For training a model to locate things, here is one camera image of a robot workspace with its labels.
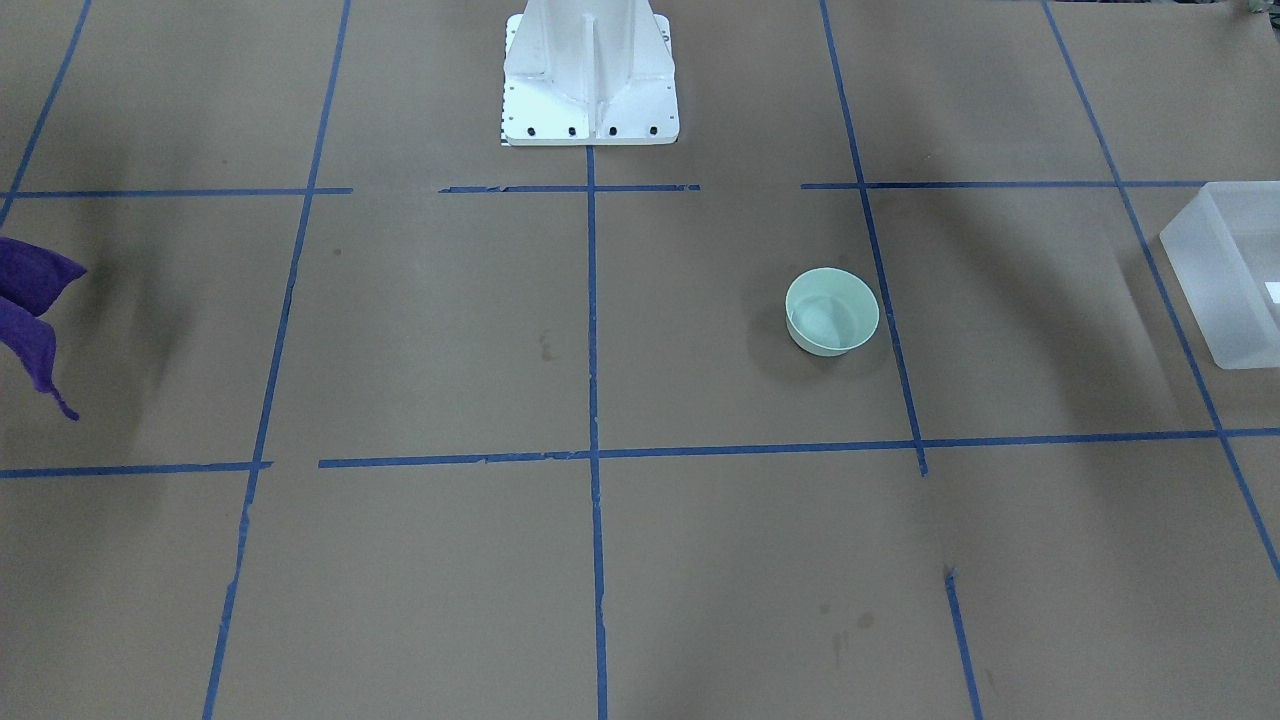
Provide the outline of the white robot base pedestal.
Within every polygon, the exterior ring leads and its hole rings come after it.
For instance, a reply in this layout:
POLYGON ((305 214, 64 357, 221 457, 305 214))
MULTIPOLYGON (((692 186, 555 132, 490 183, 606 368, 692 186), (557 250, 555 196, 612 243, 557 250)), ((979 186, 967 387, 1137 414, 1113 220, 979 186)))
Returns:
POLYGON ((506 20, 506 146, 660 146, 681 119, 671 23, 649 1, 529 1, 506 20))

